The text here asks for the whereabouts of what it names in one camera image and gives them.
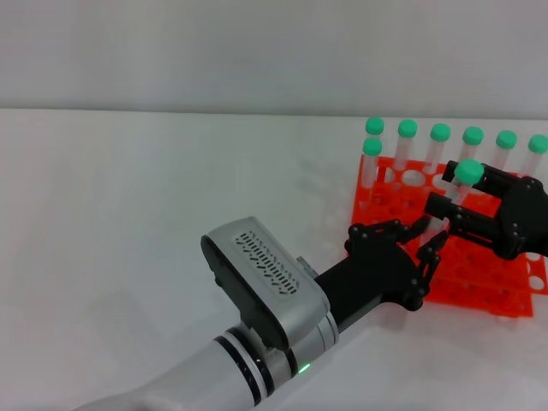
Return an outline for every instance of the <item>white background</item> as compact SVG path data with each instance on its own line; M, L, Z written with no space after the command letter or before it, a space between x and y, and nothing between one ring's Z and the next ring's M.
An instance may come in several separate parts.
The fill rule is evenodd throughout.
M546 118L546 0L2 0L0 107Z
M364 118L0 110L0 409L69 411L143 384L238 322L200 237L256 215L323 272L344 257ZM419 122L423 158L434 119ZM488 159L501 128L471 124ZM397 119L387 121L386 154ZM548 163L539 176L548 176ZM536 317L382 306L258 411L546 411Z

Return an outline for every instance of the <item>white table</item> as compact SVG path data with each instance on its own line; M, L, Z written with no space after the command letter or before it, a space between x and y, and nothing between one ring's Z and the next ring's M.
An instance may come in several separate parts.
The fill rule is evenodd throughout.
M335 264L364 122L0 110L0 409L66 411L129 389L235 324L199 245L219 224L253 214L317 271ZM447 122L455 148L467 125L485 129L483 159L514 129L514 167L528 136L548 133ZM415 154L433 123L420 120ZM534 303L518 321L427 304L402 322L378 307L260 409L546 410L548 299Z

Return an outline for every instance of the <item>green test tube cap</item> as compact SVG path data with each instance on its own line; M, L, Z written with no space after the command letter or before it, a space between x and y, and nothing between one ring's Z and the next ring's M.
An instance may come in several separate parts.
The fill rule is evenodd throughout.
M535 134L529 140L529 150L537 154L544 154L548 150L548 137L542 134Z
M447 124L439 122L438 124L434 124L432 126L432 131L430 132L430 138L432 140L443 143L444 141L447 141L450 136L451 127L449 127Z
M381 135L384 131L384 120L380 117L369 117L366 121L366 132L370 135Z
M498 133L497 146L503 150L511 150L517 143L517 135L510 130L503 130Z
M366 139L363 142L363 153L369 157L377 157L383 151L383 142L380 139Z
M401 120L400 125L397 128L397 133L400 137L412 139L415 135L417 135L417 122L408 118Z
M469 186L479 182L483 173L483 165L471 158L465 158L455 168L455 177Z
M483 140L483 130L479 127L468 127L464 130L462 140L469 146L479 146Z

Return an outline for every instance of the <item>white wall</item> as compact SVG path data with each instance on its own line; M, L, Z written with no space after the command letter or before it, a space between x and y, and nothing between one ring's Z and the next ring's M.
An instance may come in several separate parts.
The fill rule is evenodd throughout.
M546 0L0 0L0 106L548 118Z

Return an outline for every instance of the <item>test tube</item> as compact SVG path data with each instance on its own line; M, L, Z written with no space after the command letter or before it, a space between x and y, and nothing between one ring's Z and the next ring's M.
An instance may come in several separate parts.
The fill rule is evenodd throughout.
M372 188L377 176L377 159L383 150L380 139L366 139L363 143L363 165L361 166L361 186Z
M459 162L464 158L474 158L478 146L483 140L483 130L479 127L468 127L462 135L462 149Z
M517 135L513 131L503 130L498 133L497 136L497 148L493 153L493 160L491 161L491 167L499 170L504 170L506 160L510 154L510 150L515 147L517 142Z
M413 137L417 134L417 123L413 120L401 120L397 128L399 137L397 139L396 155L394 156L394 170L405 170L408 162Z
M472 158L463 159L455 168L455 176L450 187L445 191L445 197L450 198L453 204L461 206L472 186L480 182L483 173L484 168L480 162ZM444 229L444 221L433 217L420 237L420 245L429 241L442 229Z
M426 164L423 169L425 174L434 174L438 169L439 159L442 156L445 141L447 141L450 136L451 128L447 124L434 124L432 131L430 132L430 146L428 147L425 161Z
M539 167L540 159L546 150L548 150L548 137L542 134L535 134L529 140L527 147L529 151L521 167L520 176L534 176L537 167Z
M369 117L366 121L367 138L380 139L384 132L384 120L380 117Z

